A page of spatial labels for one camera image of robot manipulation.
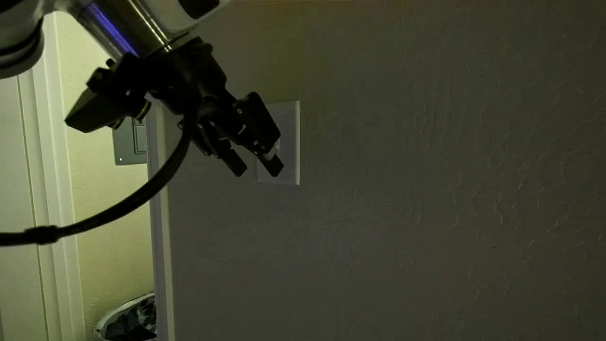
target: robotic arm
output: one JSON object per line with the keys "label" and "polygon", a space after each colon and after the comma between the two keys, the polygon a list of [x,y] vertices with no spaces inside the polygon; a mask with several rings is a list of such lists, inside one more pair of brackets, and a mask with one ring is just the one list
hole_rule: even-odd
{"label": "robotic arm", "polygon": [[282,170],[280,136],[259,94],[234,98],[212,47],[191,30],[227,0],[1,0],[0,77],[28,69],[41,54],[45,12],[68,11],[111,54],[96,67],[66,122],[88,132],[141,119],[147,94],[189,119],[193,141],[240,175],[246,164],[230,147],[249,149],[270,174]]}

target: black cable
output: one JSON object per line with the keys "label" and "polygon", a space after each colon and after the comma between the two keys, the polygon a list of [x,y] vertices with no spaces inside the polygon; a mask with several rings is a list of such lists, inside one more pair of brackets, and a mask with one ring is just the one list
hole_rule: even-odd
{"label": "black cable", "polygon": [[126,198],[119,200],[117,204],[87,217],[77,223],[66,225],[66,227],[56,227],[56,225],[37,225],[32,228],[24,228],[22,232],[0,232],[0,246],[22,246],[22,244],[51,244],[56,242],[62,236],[77,234],[90,230],[94,227],[100,227],[104,223],[109,223],[113,219],[119,219],[126,215],[128,211],[136,210],[143,202],[147,202],[157,191],[160,191],[170,177],[176,174],[177,166],[187,155],[187,145],[191,139],[189,134],[191,124],[183,122],[181,138],[177,145],[174,147],[172,155],[168,160],[162,164],[159,172],[153,174],[147,183],[143,183],[140,189],[130,192]]}

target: electrical outlet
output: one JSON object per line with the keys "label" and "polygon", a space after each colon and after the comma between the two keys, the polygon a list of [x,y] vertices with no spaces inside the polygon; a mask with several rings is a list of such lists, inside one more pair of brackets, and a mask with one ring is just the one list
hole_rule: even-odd
{"label": "electrical outlet", "polygon": [[270,175],[265,166],[257,160],[257,181],[299,185],[301,183],[301,103],[295,102],[274,102],[266,103],[272,120],[280,128],[280,139],[276,153],[283,162],[278,175]]}

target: door frame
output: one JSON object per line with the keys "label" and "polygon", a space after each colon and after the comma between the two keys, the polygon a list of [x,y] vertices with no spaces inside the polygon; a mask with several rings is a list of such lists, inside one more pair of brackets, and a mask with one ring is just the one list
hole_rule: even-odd
{"label": "door frame", "polygon": [[[58,33],[52,14],[43,22],[45,50],[18,75],[34,217],[37,225],[73,221],[64,105],[60,92]],[[77,240],[37,247],[49,341],[81,341],[85,331]]]}

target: light switch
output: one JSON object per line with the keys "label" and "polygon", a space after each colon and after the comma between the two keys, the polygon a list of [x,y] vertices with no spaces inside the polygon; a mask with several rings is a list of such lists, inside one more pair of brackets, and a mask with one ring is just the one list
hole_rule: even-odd
{"label": "light switch", "polygon": [[283,162],[278,175],[270,175],[265,166],[257,160],[257,181],[299,185],[301,183],[301,103],[276,102],[266,103],[272,120],[280,128],[280,139],[276,153]]}

